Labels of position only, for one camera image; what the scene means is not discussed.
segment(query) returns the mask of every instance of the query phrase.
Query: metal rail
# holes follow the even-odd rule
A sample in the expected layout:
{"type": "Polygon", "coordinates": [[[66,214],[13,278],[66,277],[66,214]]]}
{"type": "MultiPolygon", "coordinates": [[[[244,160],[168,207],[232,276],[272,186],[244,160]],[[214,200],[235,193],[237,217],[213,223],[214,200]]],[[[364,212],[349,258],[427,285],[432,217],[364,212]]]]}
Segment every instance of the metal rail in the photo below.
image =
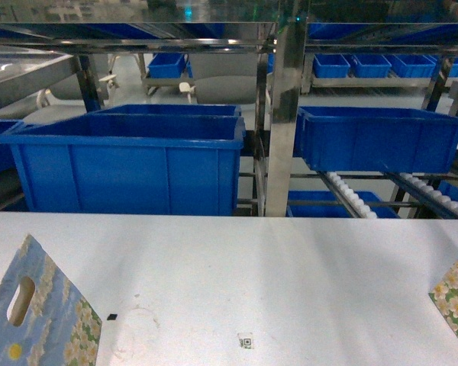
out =
{"type": "Polygon", "coordinates": [[[79,70],[77,59],[65,55],[38,64],[18,75],[0,79],[0,108],[75,75],[79,70]]]}
{"type": "Polygon", "coordinates": [[[318,172],[320,175],[322,181],[326,185],[326,187],[331,191],[331,193],[335,196],[335,198],[341,202],[341,204],[344,206],[346,211],[350,214],[351,217],[355,219],[363,219],[366,216],[360,213],[354,205],[351,203],[350,199],[345,196],[339,188],[325,175],[323,172],[318,172]]]}
{"type": "Polygon", "coordinates": [[[444,204],[439,203],[432,197],[426,195],[420,188],[411,182],[405,180],[399,174],[396,173],[385,173],[385,176],[389,177],[397,186],[407,191],[412,197],[421,202],[424,206],[435,212],[436,215],[444,219],[458,219],[458,213],[444,204]]]}

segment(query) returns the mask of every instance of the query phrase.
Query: metal shelf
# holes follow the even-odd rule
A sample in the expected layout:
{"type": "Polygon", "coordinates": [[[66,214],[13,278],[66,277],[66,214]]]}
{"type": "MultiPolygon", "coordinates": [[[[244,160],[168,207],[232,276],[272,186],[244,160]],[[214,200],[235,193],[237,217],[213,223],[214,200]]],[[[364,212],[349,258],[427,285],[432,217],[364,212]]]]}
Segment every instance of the metal shelf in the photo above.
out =
{"type": "MultiPolygon", "coordinates": [[[[399,78],[389,76],[383,79],[368,79],[347,77],[345,79],[320,79],[313,75],[312,88],[426,88],[430,79],[426,78],[399,78]]],[[[446,87],[449,88],[458,78],[448,78],[446,87]]]]}
{"type": "MultiPolygon", "coordinates": [[[[95,66],[86,55],[107,52],[258,53],[256,128],[252,139],[255,171],[258,172],[254,191],[258,193],[253,199],[259,203],[260,215],[264,212],[266,216],[281,217],[285,215],[291,178],[302,70],[304,63],[306,70],[311,64],[311,57],[305,57],[304,62],[304,55],[458,55],[458,19],[453,19],[445,9],[435,8],[436,2],[421,4],[421,8],[416,8],[405,0],[192,0],[183,5],[174,0],[97,0],[91,4],[71,0],[65,5],[48,0],[0,0],[0,45],[78,55],[68,59],[66,68],[69,75],[77,73],[88,111],[100,108],[102,102],[97,93],[95,66]],[[339,40],[307,40],[309,22],[316,19],[367,25],[339,40]],[[202,36],[197,27],[213,23],[224,23],[232,31],[202,36]],[[248,24],[257,24],[258,31],[245,32],[249,29],[248,24]],[[272,52],[276,52],[276,59],[271,88],[272,131],[267,156],[263,148],[268,145],[263,131],[266,55],[272,52]]],[[[430,81],[314,79],[313,86],[370,87],[377,86],[377,83],[383,87],[427,86],[423,108],[434,111],[444,88],[452,82],[447,78],[451,61],[441,57],[430,81]]],[[[57,75],[58,78],[66,76],[64,72],[57,75]]],[[[309,79],[311,76],[304,74],[305,82],[309,79]]],[[[144,80],[147,84],[151,82],[166,81],[144,80]]],[[[0,101],[0,106],[5,103],[8,101],[0,101]]],[[[458,115],[458,97],[451,114],[458,115]]]]}

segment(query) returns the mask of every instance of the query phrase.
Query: white roller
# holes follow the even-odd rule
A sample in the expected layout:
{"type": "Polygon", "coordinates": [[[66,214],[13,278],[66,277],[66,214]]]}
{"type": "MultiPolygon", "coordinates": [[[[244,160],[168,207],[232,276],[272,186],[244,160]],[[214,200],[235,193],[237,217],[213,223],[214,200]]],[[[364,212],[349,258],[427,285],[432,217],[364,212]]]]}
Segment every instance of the white roller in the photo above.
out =
{"type": "Polygon", "coordinates": [[[432,188],[430,185],[426,185],[426,186],[422,187],[421,190],[422,190],[424,193],[429,193],[429,192],[434,191],[434,188],[432,188]]]}
{"type": "Polygon", "coordinates": [[[431,196],[433,199],[438,200],[443,194],[439,191],[431,191],[427,195],[431,196]]]}

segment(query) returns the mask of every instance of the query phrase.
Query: white table surface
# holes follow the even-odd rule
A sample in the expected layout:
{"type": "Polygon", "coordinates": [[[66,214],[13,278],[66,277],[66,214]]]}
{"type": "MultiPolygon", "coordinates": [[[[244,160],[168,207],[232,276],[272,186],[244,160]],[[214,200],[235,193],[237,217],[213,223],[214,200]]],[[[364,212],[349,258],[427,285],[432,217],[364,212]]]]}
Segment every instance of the white table surface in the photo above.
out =
{"type": "Polygon", "coordinates": [[[458,221],[0,213],[0,280],[26,233],[103,319],[99,366],[458,365],[427,295],[458,221]]]}

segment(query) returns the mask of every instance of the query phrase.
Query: qr code sticker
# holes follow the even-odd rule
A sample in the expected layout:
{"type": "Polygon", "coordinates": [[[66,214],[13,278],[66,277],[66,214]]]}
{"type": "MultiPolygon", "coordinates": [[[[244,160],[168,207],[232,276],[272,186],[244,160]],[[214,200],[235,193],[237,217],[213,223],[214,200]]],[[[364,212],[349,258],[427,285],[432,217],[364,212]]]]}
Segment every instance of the qr code sticker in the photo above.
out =
{"type": "Polygon", "coordinates": [[[244,349],[254,349],[253,333],[238,333],[239,344],[244,349]]]}

